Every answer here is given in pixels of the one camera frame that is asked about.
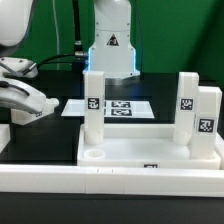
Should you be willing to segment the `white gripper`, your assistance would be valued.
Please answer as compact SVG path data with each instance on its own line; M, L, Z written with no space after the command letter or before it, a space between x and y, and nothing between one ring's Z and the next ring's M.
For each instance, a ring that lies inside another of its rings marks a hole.
M9 78L0 78L0 106L37 114L44 108L46 95L32 86Z

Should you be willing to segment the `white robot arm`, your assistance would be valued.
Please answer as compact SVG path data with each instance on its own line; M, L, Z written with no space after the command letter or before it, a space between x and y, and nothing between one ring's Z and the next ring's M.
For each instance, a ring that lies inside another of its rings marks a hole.
M21 69L11 55L22 45L38 0L0 0L0 107L38 114L52 113L56 98L21 82L37 73ZM138 76L135 49L130 43L129 0L94 0L95 41L88 51L88 69L103 71L106 78L122 81Z

